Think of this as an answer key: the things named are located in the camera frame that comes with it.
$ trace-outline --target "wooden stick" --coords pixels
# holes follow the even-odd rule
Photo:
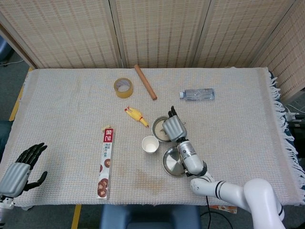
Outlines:
[[[154,93],[152,87],[150,86],[149,82],[147,81],[145,75],[143,74],[143,72],[141,71],[141,68],[139,67],[139,65],[135,65],[134,69],[136,70],[136,72],[138,73],[140,79],[142,80],[144,86],[146,87],[146,90],[148,91],[149,95],[151,96],[152,100],[156,100],[158,97],[156,96],[156,94]]]

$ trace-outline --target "yellow rubber chicken toy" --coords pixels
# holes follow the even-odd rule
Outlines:
[[[125,108],[125,111],[134,120],[140,121],[144,126],[148,127],[148,122],[146,122],[146,120],[143,118],[143,116],[142,116],[140,111],[138,111],[137,109],[134,109],[132,107]]]

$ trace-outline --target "robot finger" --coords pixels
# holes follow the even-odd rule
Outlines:
[[[43,145],[44,145],[44,143],[40,143],[39,145],[36,145],[34,148],[32,148],[30,151],[28,151],[27,156],[24,157],[24,159],[21,162],[28,164],[28,161],[31,160],[33,155],[35,155],[37,150],[39,150],[40,147],[42,147]]]
[[[177,115],[175,108],[173,106],[171,107],[171,112],[172,112],[173,116]]]
[[[32,154],[32,157],[29,158],[25,163],[26,164],[29,164],[31,167],[30,167],[30,170],[33,169],[34,165],[36,164],[39,156],[41,155],[41,153],[47,148],[48,146],[43,146],[41,148],[39,148],[37,151],[35,151],[33,154]]]
[[[43,174],[42,174],[42,176],[40,177],[40,179],[39,179],[38,181],[33,182],[33,183],[26,184],[26,185],[24,186],[23,191],[29,191],[29,190],[32,189],[32,188],[35,188],[35,187],[40,186],[40,185],[44,182],[44,180],[46,179],[47,174],[48,174],[48,172],[47,172],[47,171],[44,171]]]
[[[20,154],[20,156],[17,158],[16,162],[22,163],[25,158],[28,156],[28,154],[30,153],[30,151],[35,148],[37,145],[33,145],[30,148],[28,148],[27,150],[23,151],[22,154]]]

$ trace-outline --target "tape roll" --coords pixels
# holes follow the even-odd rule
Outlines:
[[[117,79],[113,87],[116,95],[122,99],[128,98],[133,93],[133,84],[127,78]]]

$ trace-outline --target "table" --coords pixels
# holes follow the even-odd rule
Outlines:
[[[0,172],[25,148],[46,140],[48,152],[39,159],[31,177],[38,177],[44,170],[49,175],[40,188],[18,197],[17,206],[205,205],[205,200],[189,189],[189,178],[173,178],[164,172],[162,154],[171,144],[161,144],[158,153],[151,156],[142,151],[141,140],[151,131],[124,113],[128,105],[141,110],[150,124],[175,105],[186,122],[189,139],[216,179],[242,185],[253,177],[262,177],[273,185],[282,203],[302,203],[302,179],[294,169],[297,163],[290,159],[278,126],[266,69],[143,72],[158,95],[157,101],[151,100],[132,69],[48,69],[30,74]],[[128,99],[115,96],[112,84],[120,77],[127,77],[134,84],[134,93]],[[215,101],[179,100],[179,91],[194,87],[214,88]],[[101,128],[107,124],[115,129],[116,139],[110,199],[105,201],[96,199],[96,185]],[[212,199],[211,204],[224,203]]]

